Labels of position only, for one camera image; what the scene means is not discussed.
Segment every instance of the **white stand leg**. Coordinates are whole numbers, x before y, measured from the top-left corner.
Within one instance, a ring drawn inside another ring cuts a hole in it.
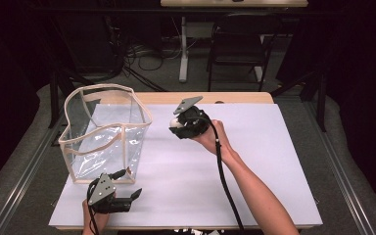
[[[182,57],[181,57],[181,68],[179,70],[179,82],[187,81],[188,73],[188,51],[187,51],[187,28],[185,17],[182,17],[181,31],[182,31]]]
[[[258,82],[260,82],[261,76],[263,74],[261,67],[255,67],[255,74],[256,74],[256,77],[258,78]]]

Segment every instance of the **human arm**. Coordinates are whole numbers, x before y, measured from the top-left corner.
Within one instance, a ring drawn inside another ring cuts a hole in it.
[[[82,202],[82,206],[83,206],[83,216],[84,216],[84,227],[83,227],[82,234],[93,235],[94,234],[93,231],[95,231],[95,229],[92,223],[91,223],[91,228],[90,228],[91,217],[90,217],[90,211],[88,209],[87,200],[84,200]],[[105,229],[106,224],[109,221],[109,217],[110,215],[108,213],[96,213],[94,215],[94,219],[96,221],[99,234],[102,234],[102,231]]]
[[[299,234],[292,218],[271,190],[243,162],[231,147],[222,121],[213,120],[221,145],[221,159],[230,169],[252,212],[253,217],[265,234]],[[216,154],[215,136],[212,128],[193,140]]]

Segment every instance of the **chair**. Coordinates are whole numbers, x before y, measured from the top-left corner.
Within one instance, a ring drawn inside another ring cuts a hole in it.
[[[261,91],[264,76],[274,38],[282,23],[273,14],[266,13],[230,13],[218,19],[212,27],[211,49],[207,64],[209,72],[209,91],[212,87],[212,65],[262,67],[258,91]],[[269,40],[262,43],[261,35],[269,35]],[[244,82],[224,80],[223,83]]]

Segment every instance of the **gray floor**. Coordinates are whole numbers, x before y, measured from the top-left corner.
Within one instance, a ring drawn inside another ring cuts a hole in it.
[[[264,91],[274,90],[279,85],[274,77],[287,43],[287,39],[276,41]],[[190,49],[189,56],[186,83],[178,82],[179,59],[164,60],[161,68],[154,71],[140,70],[137,61],[132,67],[169,91],[205,91],[207,49],[197,42]],[[154,68],[159,64],[158,59],[151,57],[140,61],[142,68]],[[238,70],[232,72],[228,76],[241,74]],[[152,91],[124,73],[106,82],[129,86],[135,91]],[[216,84],[213,88],[218,91],[227,87]],[[302,103],[297,97],[300,89],[292,89],[275,98],[275,102],[282,111],[312,194],[319,201],[318,208],[324,222],[302,234],[376,234],[376,195],[347,149],[339,107],[331,99],[327,100],[328,131],[321,133],[313,122],[312,103]],[[50,121],[49,87],[43,87],[38,95],[41,98],[38,114],[0,173],[0,234],[79,234],[48,226],[54,209],[52,204],[60,195],[68,172],[59,147],[51,146],[57,132],[63,129],[63,122],[47,129]],[[343,177],[349,184],[342,183]]]

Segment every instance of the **human hand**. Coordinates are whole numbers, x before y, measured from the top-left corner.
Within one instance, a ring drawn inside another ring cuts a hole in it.
[[[87,235],[87,234],[93,235],[94,233],[92,232],[92,230],[95,231],[95,228],[94,228],[94,225],[92,223],[90,223],[91,217],[90,217],[90,211],[88,209],[87,200],[84,200],[82,202],[82,206],[83,206],[83,215],[84,215],[84,228],[83,228],[82,234],[83,235]],[[100,234],[105,229],[106,224],[109,221],[109,217],[110,217],[109,213],[96,213],[94,215],[94,220],[96,221],[97,229],[98,229],[98,232]]]
[[[222,121],[213,119],[212,124],[214,125],[215,130],[218,134],[218,141],[221,145],[221,151],[224,152],[224,150],[232,150]],[[192,140],[197,141],[198,143],[202,144],[208,151],[216,154],[215,134],[211,126],[206,132],[192,138]]]

